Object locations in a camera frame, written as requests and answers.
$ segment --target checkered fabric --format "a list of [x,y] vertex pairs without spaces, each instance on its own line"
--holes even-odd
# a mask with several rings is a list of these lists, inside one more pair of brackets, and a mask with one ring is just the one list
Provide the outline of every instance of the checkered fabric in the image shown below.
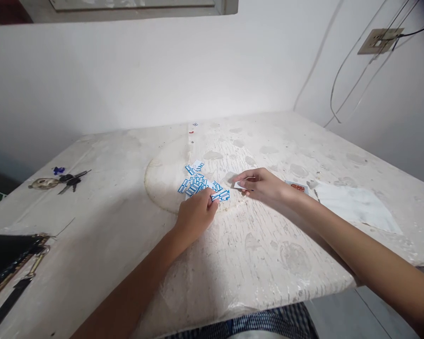
[[269,331],[289,339],[318,339],[316,329],[303,303],[273,308],[216,323],[165,339],[224,339],[245,331]]

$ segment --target keys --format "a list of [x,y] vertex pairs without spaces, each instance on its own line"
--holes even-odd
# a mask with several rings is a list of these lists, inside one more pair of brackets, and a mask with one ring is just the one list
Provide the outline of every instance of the keys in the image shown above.
[[67,183],[69,180],[73,179],[73,178],[79,178],[79,177],[83,177],[85,174],[87,174],[89,171],[83,171],[80,172],[79,174],[76,175],[72,175],[72,174],[66,174],[66,175],[62,175],[60,176],[60,182],[62,183]]
[[64,194],[64,192],[66,192],[71,186],[73,191],[75,192],[76,188],[77,188],[77,184],[80,183],[82,180],[79,177],[73,177],[71,178],[67,183],[66,183],[66,187],[63,188],[63,190],[58,193],[58,194]]

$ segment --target cable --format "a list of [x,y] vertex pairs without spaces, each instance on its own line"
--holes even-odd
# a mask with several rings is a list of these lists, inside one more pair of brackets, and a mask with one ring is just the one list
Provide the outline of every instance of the cable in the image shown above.
[[385,33],[391,28],[392,24],[397,20],[397,18],[399,17],[399,15],[402,13],[402,11],[404,10],[405,6],[408,4],[410,0],[407,0],[404,5],[402,6],[402,8],[399,10],[399,12],[397,12],[396,17],[391,21],[390,25],[388,26],[388,28],[386,29]]
[[420,0],[417,0],[416,2],[415,2],[415,4],[413,5],[413,7],[408,11],[408,13],[407,13],[407,15],[405,16],[405,18],[400,22],[400,24],[399,24],[399,26],[397,26],[397,29],[399,29],[401,26],[402,26],[402,24],[404,23],[404,21],[405,21],[405,19],[407,19],[408,18],[408,16],[410,15],[410,13],[413,11],[413,9],[416,7],[416,5],[418,4],[418,2],[419,2]]
[[[401,43],[397,49],[401,48],[403,45],[405,45],[405,44],[406,44],[407,42],[409,42],[411,39],[413,39],[413,37],[408,38],[405,42]],[[361,101],[363,100],[364,95],[366,94],[367,89],[369,88],[369,85],[370,85],[370,84],[372,83],[372,81],[375,79],[375,77],[376,77],[376,76],[377,76],[377,74],[380,72],[380,70],[381,70],[381,69],[382,69],[382,67],[385,65],[385,63],[389,60],[389,58],[391,57],[391,55],[392,55],[392,53],[393,53],[393,51],[394,51],[394,48],[395,48],[395,47],[396,47],[396,45],[394,44],[394,46],[393,46],[393,48],[392,48],[392,50],[391,50],[390,54],[388,55],[388,57],[385,59],[385,61],[383,61],[383,63],[382,63],[382,65],[380,66],[380,68],[377,70],[377,72],[375,72],[375,73],[374,73],[374,75],[372,76],[371,80],[369,80],[369,82],[367,83],[366,87],[364,88],[363,93],[361,94],[361,98],[359,99],[359,101],[358,101],[357,105],[355,106],[355,108],[353,109],[352,113],[350,114],[349,119],[350,119],[350,118],[354,115],[354,113],[356,112],[356,110],[357,110],[357,108],[358,108],[359,104],[361,103]]]
[[[353,50],[355,49],[355,47],[358,45],[359,41],[361,40],[361,38],[363,37],[364,33],[366,32],[366,30],[369,28],[369,26],[372,24],[372,22],[374,21],[375,17],[378,15],[378,13],[382,10],[382,7],[385,5],[385,3],[387,2],[387,0],[384,0],[384,2],[382,3],[382,5],[379,7],[379,9],[376,11],[376,13],[374,14],[374,16],[372,17],[371,21],[369,21],[369,23],[367,24],[366,28],[363,30],[363,32],[361,33],[361,35],[359,36],[358,40],[355,42],[355,44],[353,45],[353,47],[350,49],[350,51],[348,52],[347,56],[345,57],[344,61],[342,62],[341,66],[338,69],[338,72],[336,73],[336,76],[334,77],[334,81],[333,81],[333,86],[331,87],[331,95],[330,95],[330,109],[331,112],[333,113],[333,118],[336,118],[336,121],[338,121],[338,123],[341,123],[338,119],[338,117],[336,116],[337,113],[339,112],[339,110],[342,108],[342,106],[344,105],[344,103],[346,102],[346,100],[349,98],[350,93],[348,94],[348,96],[346,97],[346,99],[344,100],[344,102],[342,103],[342,105],[339,107],[339,109],[335,112],[333,110],[333,94],[334,94],[334,87],[336,85],[336,80],[338,79],[339,73],[342,70],[342,67],[344,66],[345,62],[347,61],[347,59],[349,58],[350,54],[353,52]],[[361,77],[363,76],[364,72],[366,71],[367,67],[369,66],[369,64],[366,66],[366,68],[364,69],[363,73],[360,75],[358,81],[361,79]]]
[[307,85],[307,84],[308,84],[308,82],[310,81],[310,78],[311,78],[311,76],[312,76],[312,74],[313,74],[314,70],[316,69],[317,62],[319,61],[320,55],[322,54],[322,49],[324,48],[324,45],[325,45],[325,41],[326,41],[326,39],[327,39],[327,37],[328,37],[328,34],[330,33],[331,27],[333,26],[333,23],[334,23],[334,21],[336,20],[336,17],[337,17],[337,15],[338,15],[339,10],[341,9],[341,7],[342,7],[342,4],[343,4],[343,3],[344,3],[344,0],[340,0],[340,1],[338,2],[338,4],[336,5],[336,8],[335,8],[335,10],[334,10],[334,12],[333,12],[333,14],[332,14],[332,16],[331,16],[331,19],[330,19],[330,21],[328,22],[328,26],[327,26],[327,28],[326,28],[326,30],[325,30],[324,37],[322,38],[322,42],[320,43],[320,46],[319,46],[319,49],[318,49],[318,51],[317,51],[316,58],[314,59],[314,62],[313,62],[313,64],[312,64],[312,67],[311,67],[310,73],[309,73],[309,74],[308,74],[308,76],[306,77],[306,81],[305,81],[305,83],[303,84],[302,89],[301,89],[301,90],[300,90],[300,92],[298,93],[298,95],[297,95],[297,99],[295,100],[294,108],[293,108],[293,111],[294,111],[294,112],[295,112],[295,109],[297,108],[297,104],[298,104],[298,101],[300,100],[300,96],[302,95],[303,91],[305,90],[306,85]]
[[[392,19],[390,25],[388,26],[387,30],[385,31],[385,33],[392,27],[392,25],[394,24],[394,22],[396,21],[396,19],[399,17],[399,15],[401,14],[401,12],[403,11],[403,9],[405,8],[405,6],[408,4],[409,0],[407,0],[403,6],[400,8],[400,10],[397,12],[396,16]],[[338,72],[336,73],[336,76],[334,77],[334,81],[333,81],[333,85],[331,88],[331,95],[330,95],[330,110],[333,113],[333,117],[325,124],[324,128],[327,127],[329,125],[329,123],[331,123],[331,121],[333,121],[333,119],[336,119],[336,121],[338,123],[342,123],[338,117],[337,114],[339,113],[339,111],[341,110],[341,108],[344,106],[344,104],[347,102],[347,100],[349,99],[350,95],[352,94],[353,90],[355,89],[355,87],[358,85],[359,81],[361,80],[361,78],[363,77],[364,73],[366,72],[367,68],[369,67],[369,65],[378,58],[378,56],[381,54],[383,48],[380,49],[380,52],[373,57],[369,63],[366,65],[366,67],[364,68],[363,72],[361,73],[361,75],[359,76],[357,82],[355,83],[355,85],[353,85],[352,89],[350,90],[350,92],[348,93],[347,97],[344,99],[344,101],[342,102],[341,106],[339,106],[338,110],[335,112],[333,110],[333,94],[334,94],[334,88],[336,86],[336,81],[338,79],[339,73],[342,70],[342,67],[344,66],[345,62],[347,61],[347,59],[349,58],[350,54],[352,53],[352,51],[354,50],[354,48],[356,47],[356,45],[358,44],[358,42],[361,40],[361,38],[363,37],[365,31],[368,29],[368,27],[372,24],[372,22],[374,21],[375,17],[377,16],[377,14],[380,12],[380,10],[382,9],[382,7],[385,5],[386,0],[382,3],[382,5],[379,7],[378,11],[374,14],[374,16],[372,17],[371,21],[367,24],[366,28],[364,29],[364,31],[361,33],[360,37],[358,38],[358,40],[355,42],[355,44],[353,45],[352,49],[349,51],[349,53],[347,54],[347,56],[345,57],[345,59],[343,60],[341,66],[338,69]]]
[[423,29],[420,29],[419,31],[413,32],[413,33],[398,35],[397,38],[404,38],[406,36],[415,35],[415,34],[418,34],[418,33],[422,32],[422,31],[424,31],[424,28]]

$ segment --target table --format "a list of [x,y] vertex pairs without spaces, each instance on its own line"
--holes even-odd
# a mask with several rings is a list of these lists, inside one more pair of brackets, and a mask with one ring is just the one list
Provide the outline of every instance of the table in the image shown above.
[[[404,235],[354,224],[424,265],[424,183],[295,113],[256,114],[87,135],[0,203],[1,234],[60,233],[0,326],[0,338],[68,338],[176,220],[184,166],[224,185],[267,167],[282,179],[372,190]],[[77,191],[30,190],[64,166],[91,169]],[[301,225],[231,190],[214,223],[169,270],[133,337],[152,338],[356,285]],[[0,305],[25,268],[0,293]]]

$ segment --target electrical outlet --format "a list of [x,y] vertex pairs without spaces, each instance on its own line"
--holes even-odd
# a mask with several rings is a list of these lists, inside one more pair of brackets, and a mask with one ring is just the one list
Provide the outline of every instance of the electrical outlet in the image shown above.
[[403,28],[376,28],[371,30],[358,54],[382,54],[388,52],[396,39],[387,39],[396,38],[403,30]]

